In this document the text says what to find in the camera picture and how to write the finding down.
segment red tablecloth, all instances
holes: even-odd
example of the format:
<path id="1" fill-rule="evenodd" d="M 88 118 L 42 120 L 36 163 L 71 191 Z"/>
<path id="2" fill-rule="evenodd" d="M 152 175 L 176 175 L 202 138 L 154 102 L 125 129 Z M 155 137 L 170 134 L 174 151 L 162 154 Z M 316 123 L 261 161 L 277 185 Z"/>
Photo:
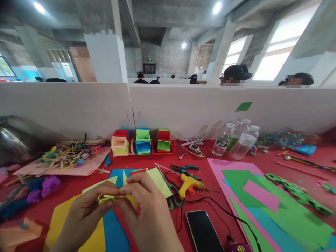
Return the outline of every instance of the red tablecloth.
<path id="1" fill-rule="evenodd" d="M 204 146 L 201 147 L 202 152 L 206 155 L 207 158 L 219 158 L 214 156 L 211 153 L 211 148 L 213 145 L 213 140 L 205 141 Z M 309 159 L 313 162 L 316 162 L 321 165 L 327 166 L 336 166 L 333 162 L 336 159 L 336 147 L 331 145 L 322 145 L 317 151 L 314 153 L 312 157 L 305 157 L 295 152 L 291 152 L 291 154 Z M 206 192 L 203 193 L 203 196 L 212 197 L 216 200 L 224 209 L 229 212 L 232 212 L 221 189 L 216 181 L 216 178 L 210 168 L 210 165 L 207 162 L 206 158 L 198 158 L 192 154 L 187 154 L 183 157 L 182 160 L 179 160 L 181 154 L 186 151 L 180 147 L 176 147 L 175 155 L 143 155 L 143 156 L 119 156 L 116 158 L 111 158 L 111 164 L 108 167 L 104 167 L 104 164 L 101 165 L 100 168 L 104 168 L 105 170 L 112 169 L 144 169 L 144 168 L 154 168 L 156 167 L 154 163 L 158 163 L 163 166 L 172 165 L 196 165 L 201 168 L 201 171 L 198 173 L 197 171 L 194 174 L 200 178 L 202 178 L 202 182 L 211 190 L 220 191 L 220 192 Z M 315 185 L 316 181 L 320 181 L 321 179 L 315 178 L 311 175 L 301 173 L 299 171 L 292 170 L 287 167 L 283 167 L 281 165 L 275 164 L 274 161 L 279 161 L 282 163 L 286 163 L 288 165 L 316 173 L 322 176 L 329 178 L 328 183 L 332 184 L 336 187 L 336 174 L 333 174 L 329 171 L 320 170 L 318 168 L 310 167 L 305 164 L 297 163 L 295 161 L 286 161 L 281 156 L 277 156 L 276 154 L 280 153 L 281 150 L 275 149 L 271 150 L 270 153 L 264 154 L 259 153 L 257 157 L 246 156 L 242 162 L 254 163 L 259 169 L 261 169 L 265 173 L 274 173 L 280 177 L 283 177 L 293 183 L 296 183 L 302 187 L 305 187 L 309 194 L 315 200 L 329 207 L 331 210 L 336 212 L 336 195 L 332 195 L 327 193 L 323 188 L 320 188 Z M 223 157 L 219 159 L 230 159 L 228 154 L 225 154 Z M 44 242 L 47 236 L 48 227 L 50 224 L 51 216 L 54 207 L 59 205 L 60 203 L 76 196 L 82 192 L 83 189 L 98 183 L 101 180 L 107 179 L 109 174 L 97 174 L 96 172 L 88 177 L 73 177 L 73 176 L 60 176 L 62 179 L 62 184 L 60 189 L 48 196 L 44 200 L 39 203 L 31 204 L 31 206 L 26 210 L 21 212 L 15 219 L 24 219 L 24 217 L 29 217 L 30 219 L 36 221 L 38 224 L 43 226 L 42 235 L 40 238 L 33 240 L 29 243 L 26 243 L 17 248 L 16 251 L 42 251 Z M 178 186 L 182 185 L 182 181 L 174 174 L 168 174 L 169 179 L 175 182 Z M 11 181 L 13 178 L 8 178 L 5 182 L 1 184 L 0 187 L 0 200 L 3 200 L 6 195 L 14 190 L 17 185 L 12 185 L 10 187 L 4 188 L 4 184 Z M 187 200 L 194 200 L 200 198 L 200 194 L 194 194 L 187 192 Z M 226 236 L 230 234 L 237 242 L 245 242 L 244 237 L 237 225 L 236 220 L 227 215 L 224 211 L 222 211 L 215 203 L 210 200 L 204 200 L 194 204 L 184 204 L 183 206 L 183 226 L 182 230 L 178 234 L 180 241 L 185 249 L 185 251 L 195 251 L 192 238 L 190 236 L 190 231 L 187 226 L 185 213 L 189 211 L 202 210 L 207 211 L 215 230 L 218 233 L 218 236 L 223 244 L 226 243 Z M 319 216 L 322 220 L 327 222 L 330 226 L 336 229 L 336 216 L 332 215 L 330 217 L 325 217 L 315 210 L 308 207 L 309 210 L 314 212 L 317 216 Z M 181 223 L 181 208 L 175 208 L 171 211 L 171 216 L 173 218 L 176 229 L 179 228 Z"/>

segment doorway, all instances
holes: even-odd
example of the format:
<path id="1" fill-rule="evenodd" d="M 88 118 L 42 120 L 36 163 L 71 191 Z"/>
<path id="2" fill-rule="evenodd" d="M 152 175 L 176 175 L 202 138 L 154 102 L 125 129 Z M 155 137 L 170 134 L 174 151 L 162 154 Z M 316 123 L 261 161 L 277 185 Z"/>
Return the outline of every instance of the doorway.
<path id="1" fill-rule="evenodd" d="M 144 64 L 144 74 L 156 74 L 155 64 Z"/>

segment hand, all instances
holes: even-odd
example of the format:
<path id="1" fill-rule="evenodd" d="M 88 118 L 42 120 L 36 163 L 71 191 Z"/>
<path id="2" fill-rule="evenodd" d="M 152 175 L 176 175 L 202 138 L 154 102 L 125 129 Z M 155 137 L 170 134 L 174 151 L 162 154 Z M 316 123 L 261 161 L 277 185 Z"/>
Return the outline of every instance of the hand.
<path id="1" fill-rule="evenodd" d="M 97 197 L 100 194 L 118 195 L 119 189 L 115 184 L 106 181 L 75 199 L 51 252 L 78 251 L 90 238 L 99 220 L 114 204 L 113 200 L 98 204 Z"/>
<path id="2" fill-rule="evenodd" d="M 169 212 L 167 200 L 148 173 L 135 173 L 119 189 L 122 195 L 133 195 L 140 204 L 140 215 L 125 198 L 117 199 L 140 251 L 184 251 Z"/>

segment black cable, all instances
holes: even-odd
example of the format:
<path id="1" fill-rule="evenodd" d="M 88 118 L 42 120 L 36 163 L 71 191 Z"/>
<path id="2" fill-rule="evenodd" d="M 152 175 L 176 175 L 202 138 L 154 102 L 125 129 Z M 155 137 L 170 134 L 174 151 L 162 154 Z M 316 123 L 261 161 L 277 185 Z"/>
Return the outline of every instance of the black cable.
<path id="1" fill-rule="evenodd" d="M 166 178 L 167 178 L 167 180 L 168 180 L 171 184 L 173 184 L 176 188 L 179 188 L 174 182 L 172 182 L 172 181 L 167 177 L 167 174 L 168 174 L 169 172 L 170 172 L 170 171 L 168 171 L 168 172 L 166 173 Z M 230 216 L 232 216 L 233 218 L 235 218 L 235 219 L 237 219 L 237 220 L 240 220 L 241 222 L 245 223 L 245 224 L 248 226 L 248 228 L 250 229 L 251 233 L 253 234 L 254 239 L 256 240 L 255 242 L 257 243 L 259 252 L 262 252 L 260 243 L 259 243 L 259 241 L 258 241 L 258 238 L 256 237 L 256 235 L 255 235 L 254 232 L 252 231 L 250 225 L 249 225 L 246 221 L 244 221 L 244 220 L 240 219 L 239 217 L 237 217 L 237 216 L 235 216 L 235 215 L 229 213 L 228 211 L 226 211 L 226 210 L 225 210 L 224 208 L 222 208 L 222 207 L 221 207 L 221 206 L 220 206 L 220 205 L 219 205 L 213 198 L 210 198 L 210 197 L 203 197 L 203 198 L 200 198 L 200 199 L 197 199 L 197 200 L 194 200 L 194 201 L 183 200 L 182 205 L 181 205 L 181 225 L 180 225 L 180 228 L 178 229 L 178 231 L 177 231 L 176 233 L 179 233 L 179 232 L 181 231 L 181 229 L 182 229 L 182 221 L 183 221 L 183 204 L 184 204 L 184 202 L 187 202 L 187 203 L 196 203 L 196 202 L 200 202 L 200 201 L 202 201 L 202 200 L 205 200 L 205 199 L 207 199 L 207 198 L 208 198 L 208 199 L 211 199 L 213 202 L 215 202 L 216 205 L 219 206 L 219 208 L 222 209 L 222 210 L 223 210 L 225 213 L 227 213 L 228 215 L 230 215 Z"/>

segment pliers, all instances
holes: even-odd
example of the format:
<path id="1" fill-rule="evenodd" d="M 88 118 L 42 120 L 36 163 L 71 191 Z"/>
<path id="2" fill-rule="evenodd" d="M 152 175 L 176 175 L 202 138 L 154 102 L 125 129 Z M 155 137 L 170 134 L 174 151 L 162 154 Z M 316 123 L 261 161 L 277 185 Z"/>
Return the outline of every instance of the pliers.
<path id="1" fill-rule="evenodd" d="M 177 170 L 177 171 L 180 172 L 180 173 L 184 173 L 185 175 L 187 175 L 187 176 L 189 176 L 189 177 L 192 177 L 192 178 L 194 178 L 194 179 L 196 179 L 196 180 L 201 181 L 200 178 L 195 177 L 195 176 L 191 175 L 189 172 L 187 172 L 187 170 L 200 170 L 200 168 L 197 167 L 197 166 L 175 166 L 175 165 L 172 165 L 172 164 L 171 164 L 171 165 L 169 165 L 169 167 L 171 167 L 171 168 Z"/>

